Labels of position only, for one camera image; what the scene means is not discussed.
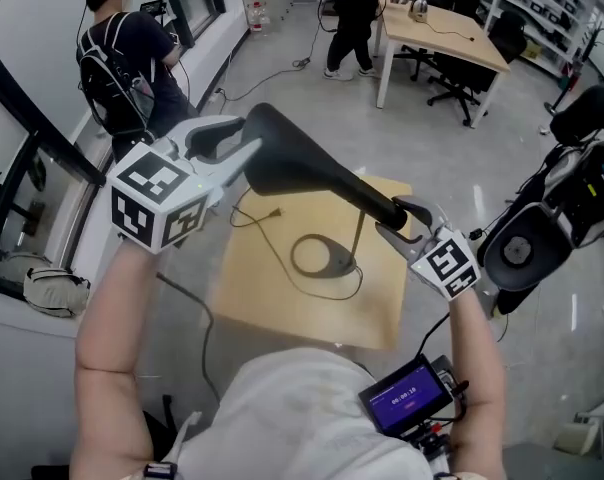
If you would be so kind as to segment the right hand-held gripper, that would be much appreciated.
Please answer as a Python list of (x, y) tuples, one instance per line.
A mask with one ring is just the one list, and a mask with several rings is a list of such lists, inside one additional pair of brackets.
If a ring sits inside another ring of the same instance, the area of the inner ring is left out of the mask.
[(466, 237), (451, 228), (439, 205), (414, 195), (394, 196), (392, 201), (432, 231), (429, 236), (407, 238), (375, 223), (378, 234), (422, 281), (447, 301), (453, 301), (480, 280), (480, 269)]

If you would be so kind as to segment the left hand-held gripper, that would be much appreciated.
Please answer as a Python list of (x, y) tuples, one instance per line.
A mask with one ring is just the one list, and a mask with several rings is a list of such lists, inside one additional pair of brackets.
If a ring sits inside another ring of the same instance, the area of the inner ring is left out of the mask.
[(202, 124), (174, 137), (135, 145), (108, 175), (111, 222), (126, 238), (158, 254), (203, 226), (262, 147), (256, 138), (217, 159), (219, 144), (240, 131), (242, 117)]

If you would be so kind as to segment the black desk lamp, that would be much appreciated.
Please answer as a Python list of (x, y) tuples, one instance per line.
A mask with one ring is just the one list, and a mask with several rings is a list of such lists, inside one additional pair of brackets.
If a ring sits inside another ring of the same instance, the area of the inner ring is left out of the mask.
[[(268, 103), (256, 105), (246, 116), (242, 141), (246, 143), (253, 139), (260, 139), (262, 145), (244, 171), (248, 181), (247, 192), (254, 192), (260, 196), (275, 196), (328, 191), (359, 210), (350, 249), (320, 234), (304, 235), (290, 249), (291, 265), (299, 275), (308, 279), (329, 280), (355, 272), (358, 275), (357, 287), (351, 294), (340, 298), (302, 289), (295, 282), (281, 255), (268, 238), (262, 221), (242, 210), (240, 203), (233, 205), (232, 213), (239, 213), (246, 217), (248, 227), (257, 227), (287, 280), (299, 293), (315, 299), (335, 302), (354, 298), (360, 292), (364, 281), (362, 268), (357, 264), (356, 251), (365, 218), (369, 216), (375, 222), (398, 231), (407, 223), (407, 212), (391, 198), (339, 164), (306, 132)], [(301, 269), (295, 261), (296, 248), (308, 240), (323, 243), (329, 253), (327, 264), (315, 272)]]

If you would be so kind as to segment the person's left forearm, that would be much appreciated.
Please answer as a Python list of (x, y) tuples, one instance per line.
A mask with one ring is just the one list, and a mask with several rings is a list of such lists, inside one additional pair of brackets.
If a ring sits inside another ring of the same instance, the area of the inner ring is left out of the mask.
[(125, 240), (102, 277), (76, 338), (76, 370), (134, 372), (159, 258)]

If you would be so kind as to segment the person's right forearm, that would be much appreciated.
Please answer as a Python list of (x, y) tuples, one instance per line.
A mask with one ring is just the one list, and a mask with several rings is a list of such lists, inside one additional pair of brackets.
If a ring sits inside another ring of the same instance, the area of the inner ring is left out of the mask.
[(505, 368), (489, 321), (473, 289), (450, 303), (453, 366), (469, 382), (469, 409), (502, 421), (505, 416)]

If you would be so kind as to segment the large wooden desk white legs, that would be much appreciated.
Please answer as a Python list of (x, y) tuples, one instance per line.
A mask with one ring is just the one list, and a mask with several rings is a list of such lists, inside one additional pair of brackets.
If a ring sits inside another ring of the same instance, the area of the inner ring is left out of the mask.
[(499, 85), (510, 72), (509, 65), (487, 33), (474, 19), (436, 6), (428, 8), (424, 23), (410, 18), (406, 5), (379, 0), (379, 7), (381, 16), (376, 22), (373, 55), (379, 55), (382, 38), (386, 38), (387, 43), (376, 107), (382, 109), (385, 105), (396, 50), (402, 46), (425, 49), (447, 54), (495, 72), (487, 95), (471, 120), (470, 126), (476, 128), (488, 111)]

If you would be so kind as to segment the grey black backpack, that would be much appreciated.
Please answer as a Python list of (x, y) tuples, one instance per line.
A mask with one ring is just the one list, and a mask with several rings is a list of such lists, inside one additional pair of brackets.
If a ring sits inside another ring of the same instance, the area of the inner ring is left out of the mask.
[(499, 289), (521, 292), (604, 236), (604, 140), (556, 147), (493, 225), (478, 262)]

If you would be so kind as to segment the small wooden table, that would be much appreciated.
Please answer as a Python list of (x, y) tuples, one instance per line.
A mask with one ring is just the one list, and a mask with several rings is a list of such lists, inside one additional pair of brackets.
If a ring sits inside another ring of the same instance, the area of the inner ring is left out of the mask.
[[(354, 272), (313, 279), (297, 272), (329, 259), (325, 236), (355, 254)], [(234, 217), (212, 309), (235, 321), (316, 341), (391, 349), (407, 267), (374, 220), (331, 192), (262, 197), (248, 191)]]

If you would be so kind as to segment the small black monitor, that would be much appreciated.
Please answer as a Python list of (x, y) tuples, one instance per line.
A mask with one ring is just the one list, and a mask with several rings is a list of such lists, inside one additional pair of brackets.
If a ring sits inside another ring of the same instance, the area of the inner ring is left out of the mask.
[(376, 429), (399, 438), (453, 402), (449, 389), (420, 354), (358, 394)]

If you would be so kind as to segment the black office chair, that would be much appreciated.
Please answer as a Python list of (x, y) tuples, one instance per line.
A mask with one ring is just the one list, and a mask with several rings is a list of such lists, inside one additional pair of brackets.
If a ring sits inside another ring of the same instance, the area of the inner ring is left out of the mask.
[[(526, 21), (518, 12), (504, 11), (491, 26), (488, 38), (507, 65), (519, 57), (527, 47), (527, 39), (524, 34), (525, 23)], [(496, 72), (441, 53), (434, 54), (434, 62), (435, 69), (440, 76), (438, 78), (430, 76), (427, 82), (429, 84), (437, 83), (446, 88), (446, 91), (429, 98), (427, 104), (432, 106), (437, 101), (457, 100), (464, 113), (463, 125), (470, 127), (472, 120), (468, 103), (480, 104), (476, 95), (489, 91), (497, 76)]]
[(413, 82), (416, 82), (418, 80), (418, 76), (419, 76), (422, 65), (426, 65), (433, 69), (437, 68), (437, 66), (434, 62), (434, 54), (424, 48), (414, 49), (408, 45), (402, 45), (400, 52), (396, 53), (394, 55), (394, 58), (415, 61), (415, 69), (414, 69), (413, 74), (410, 77), (410, 80)]

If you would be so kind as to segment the beige bag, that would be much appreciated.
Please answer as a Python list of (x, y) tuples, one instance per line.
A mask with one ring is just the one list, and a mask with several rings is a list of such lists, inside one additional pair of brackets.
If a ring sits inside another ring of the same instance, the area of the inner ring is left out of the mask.
[(75, 318), (85, 310), (91, 283), (72, 271), (31, 268), (23, 282), (23, 296), (35, 310), (58, 318)]

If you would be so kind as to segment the person's white shirt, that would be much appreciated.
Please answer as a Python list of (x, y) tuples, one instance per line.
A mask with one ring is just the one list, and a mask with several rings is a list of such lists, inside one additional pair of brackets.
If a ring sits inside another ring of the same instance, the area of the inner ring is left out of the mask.
[(373, 377), (315, 348), (255, 358), (213, 423), (181, 446), (182, 480), (433, 480), (411, 445), (377, 432), (358, 395)]

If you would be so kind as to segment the black coat stand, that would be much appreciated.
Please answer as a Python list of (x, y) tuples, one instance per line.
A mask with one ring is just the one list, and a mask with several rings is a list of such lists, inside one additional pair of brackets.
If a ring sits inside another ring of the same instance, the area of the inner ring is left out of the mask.
[(600, 20), (599, 22), (595, 22), (593, 25), (593, 28), (589, 32), (589, 37), (588, 37), (586, 46), (583, 49), (578, 48), (576, 50), (576, 53), (574, 54), (573, 60), (567, 71), (567, 80), (563, 83), (563, 85), (561, 87), (561, 92), (560, 92), (558, 98), (555, 100), (554, 103), (549, 103), (549, 102), (544, 103), (545, 110), (551, 116), (556, 115), (556, 113), (558, 111), (558, 107), (560, 106), (560, 104), (565, 99), (567, 94), (573, 89), (573, 87), (579, 80), (583, 67), (584, 67), (585, 63), (589, 60), (590, 55), (593, 52), (593, 50), (596, 48), (596, 46), (597, 45), (604, 46), (604, 43), (602, 43), (599, 40), (599, 36), (601, 35), (601, 33), (603, 31), (604, 31), (603, 21)]

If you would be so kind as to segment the white shelving unit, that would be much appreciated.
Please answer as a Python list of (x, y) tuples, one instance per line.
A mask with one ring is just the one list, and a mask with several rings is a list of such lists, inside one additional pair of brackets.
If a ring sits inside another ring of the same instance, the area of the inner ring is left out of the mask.
[(583, 39), (597, 0), (481, 0), (490, 28), (504, 11), (514, 11), (526, 21), (524, 34), (542, 46), (537, 59), (524, 60), (559, 79), (573, 60)]

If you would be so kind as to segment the white low rack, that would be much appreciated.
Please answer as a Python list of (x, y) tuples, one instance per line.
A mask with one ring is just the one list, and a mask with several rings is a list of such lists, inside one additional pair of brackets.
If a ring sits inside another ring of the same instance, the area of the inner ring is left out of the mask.
[(604, 460), (604, 401), (593, 409), (576, 413), (572, 422), (564, 424), (553, 448)]

